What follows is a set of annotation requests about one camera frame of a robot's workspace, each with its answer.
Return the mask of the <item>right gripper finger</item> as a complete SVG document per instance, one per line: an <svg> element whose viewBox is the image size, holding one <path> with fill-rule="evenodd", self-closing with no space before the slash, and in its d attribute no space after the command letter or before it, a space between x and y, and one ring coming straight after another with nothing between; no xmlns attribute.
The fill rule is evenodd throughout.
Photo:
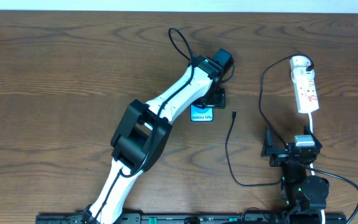
<svg viewBox="0 0 358 224"><path fill-rule="evenodd" d="M264 143L262 146L262 151L260 153L260 156L261 157L270 157L273 153L273 150L274 150L274 144L273 144L272 134L270 132L269 127L266 127Z"/></svg>
<svg viewBox="0 0 358 224"><path fill-rule="evenodd" d="M312 133L312 131L308 125L304 125L303 134L307 138L307 143L306 143L307 146L315 147L317 149L322 148L322 144L317 140L316 136Z"/></svg>

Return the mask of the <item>blue Samsung Galaxy smartphone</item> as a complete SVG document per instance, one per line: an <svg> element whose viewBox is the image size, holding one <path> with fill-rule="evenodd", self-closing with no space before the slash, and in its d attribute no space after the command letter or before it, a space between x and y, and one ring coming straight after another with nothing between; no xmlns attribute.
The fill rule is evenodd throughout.
<svg viewBox="0 0 358 224"><path fill-rule="evenodd" d="M192 122L212 122L214 119L212 108L201 108L191 105L190 112Z"/></svg>

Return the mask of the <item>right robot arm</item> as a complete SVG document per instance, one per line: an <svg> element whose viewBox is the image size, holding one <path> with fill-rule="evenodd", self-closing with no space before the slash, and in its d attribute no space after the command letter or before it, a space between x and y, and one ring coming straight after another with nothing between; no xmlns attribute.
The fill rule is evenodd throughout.
<svg viewBox="0 0 358 224"><path fill-rule="evenodd" d="M317 175L308 175L310 167L320 153L322 144L317 140L308 126L302 135L286 148L274 146L272 133L266 129L262 157L268 157L271 167L280 167L283 178L281 195L288 207L281 212L283 223L322 223L321 211L326 208L329 194L329 182Z"/></svg>

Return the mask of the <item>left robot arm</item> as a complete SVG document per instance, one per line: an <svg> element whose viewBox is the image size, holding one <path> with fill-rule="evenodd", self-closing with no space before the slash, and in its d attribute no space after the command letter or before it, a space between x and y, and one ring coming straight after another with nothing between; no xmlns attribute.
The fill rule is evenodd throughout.
<svg viewBox="0 0 358 224"><path fill-rule="evenodd" d="M160 96L143 103L134 100L126 109L111 139L112 163L98 197L82 214L82 223L114 223L136 179L161 156L173 122L193 105L202 109L226 106L221 84L234 66L224 49L211 58L200 55L189 61L183 76Z"/></svg>

